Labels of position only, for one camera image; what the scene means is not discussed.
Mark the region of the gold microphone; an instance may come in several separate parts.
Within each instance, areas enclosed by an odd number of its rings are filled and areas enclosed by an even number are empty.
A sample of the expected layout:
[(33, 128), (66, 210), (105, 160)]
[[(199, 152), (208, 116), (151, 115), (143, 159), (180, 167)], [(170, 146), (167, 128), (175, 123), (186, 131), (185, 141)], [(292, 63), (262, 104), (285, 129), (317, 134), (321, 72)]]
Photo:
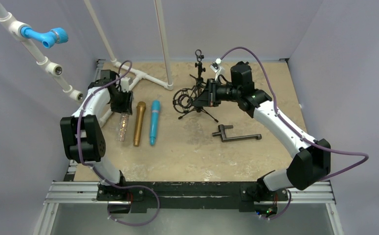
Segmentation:
[(134, 141), (133, 141), (133, 145), (135, 147), (140, 146), (141, 131), (142, 131), (145, 110), (146, 110), (146, 103), (144, 101), (138, 102), (137, 107), (136, 107), (136, 121), (135, 121)]

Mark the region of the glitter silver-head microphone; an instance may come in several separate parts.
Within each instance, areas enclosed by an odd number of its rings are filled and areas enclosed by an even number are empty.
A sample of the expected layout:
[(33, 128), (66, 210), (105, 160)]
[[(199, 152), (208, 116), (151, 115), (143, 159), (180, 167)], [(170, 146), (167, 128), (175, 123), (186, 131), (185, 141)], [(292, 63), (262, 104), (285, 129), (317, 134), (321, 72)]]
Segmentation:
[(121, 113), (118, 125), (118, 136), (117, 140), (124, 142), (126, 138), (126, 132), (128, 129), (130, 115), (128, 113)]

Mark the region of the black tripod microphone stand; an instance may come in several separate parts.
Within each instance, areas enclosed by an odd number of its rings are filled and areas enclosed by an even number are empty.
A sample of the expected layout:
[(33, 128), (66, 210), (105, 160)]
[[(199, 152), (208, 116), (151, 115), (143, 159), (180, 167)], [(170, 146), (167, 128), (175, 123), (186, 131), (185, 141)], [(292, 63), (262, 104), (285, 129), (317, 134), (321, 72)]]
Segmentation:
[(206, 83), (204, 82), (204, 79), (202, 77), (202, 73), (206, 71), (205, 67), (203, 66), (202, 60), (204, 59), (204, 55), (202, 54), (202, 51), (200, 49), (197, 49), (195, 51), (195, 56), (197, 62), (195, 63), (195, 68), (198, 70), (198, 76), (195, 77), (190, 74), (190, 77), (195, 79), (196, 84), (195, 86), (198, 87), (199, 89), (205, 88)]

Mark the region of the black shock-mount tripod stand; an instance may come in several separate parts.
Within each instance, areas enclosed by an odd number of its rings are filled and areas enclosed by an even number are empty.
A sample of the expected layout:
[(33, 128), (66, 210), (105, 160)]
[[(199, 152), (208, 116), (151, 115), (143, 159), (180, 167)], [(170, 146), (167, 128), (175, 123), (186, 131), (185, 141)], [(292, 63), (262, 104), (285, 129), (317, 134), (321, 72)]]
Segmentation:
[(209, 112), (207, 112), (202, 106), (195, 106), (193, 102), (199, 96), (199, 88), (193, 86), (192, 88), (182, 88), (178, 90), (172, 100), (173, 108), (176, 112), (182, 114), (178, 117), (178, 120), (191, 112), (205, 113), (209, 115), (216, 123), (219, 121), (214, 118)]

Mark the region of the blue microphone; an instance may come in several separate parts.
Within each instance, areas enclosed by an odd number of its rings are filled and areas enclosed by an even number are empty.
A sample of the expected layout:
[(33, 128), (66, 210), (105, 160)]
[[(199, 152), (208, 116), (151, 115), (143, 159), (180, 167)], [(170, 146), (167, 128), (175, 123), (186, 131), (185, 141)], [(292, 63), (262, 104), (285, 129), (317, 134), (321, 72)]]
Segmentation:
[(149, 135), (150, 146), (154, 146), (156, 143), (160, 110), (161, 110), (160, 101), (154, 100), (151, 105), (151, 124), (150, 124), (150, 135)]

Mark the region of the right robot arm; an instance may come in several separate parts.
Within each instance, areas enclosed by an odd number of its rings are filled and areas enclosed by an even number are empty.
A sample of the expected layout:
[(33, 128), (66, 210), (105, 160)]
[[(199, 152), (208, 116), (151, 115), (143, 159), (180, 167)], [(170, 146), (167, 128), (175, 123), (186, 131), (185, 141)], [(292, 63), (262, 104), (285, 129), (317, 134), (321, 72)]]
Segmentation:
[(216, 77), (207, 80), (206, 87), (193, 104), (217, 107), (222, 101), (236, 102), (242, 111), (264, 125), (292, 157), (288, 168), (270, 172), (257, 180), (256, 192), (260, 198), (269, 199), (283, 188), (304, 190), (330, 173), (330, 144), (301, 130), (280, 111), (275, 99), (255, 88), (248, 63), (238, 62), (232, 66), (231, 81), (227, 84), (219, 81), (223, 71), (221, 60), (217, 59), (210, 67)]

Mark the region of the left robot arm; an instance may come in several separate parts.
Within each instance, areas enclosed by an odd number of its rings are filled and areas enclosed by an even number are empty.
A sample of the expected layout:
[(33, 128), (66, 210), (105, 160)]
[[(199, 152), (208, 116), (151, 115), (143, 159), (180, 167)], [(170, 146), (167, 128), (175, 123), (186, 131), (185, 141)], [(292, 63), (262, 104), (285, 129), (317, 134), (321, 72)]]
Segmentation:
[(100, 78), (91, 82), (88, 93), (77, 111), (60, 120), (66, 157), (89, 167), (102, 186), (109, 187), (115, 200), (127, 196), (128, 187), (123, 173), (105, 156), (106, 141), (99, 123), (105, 105), (114, 113), (132, 115), (133, 92), (121, 87), (121, 76), (112, 70), (102, 70)]

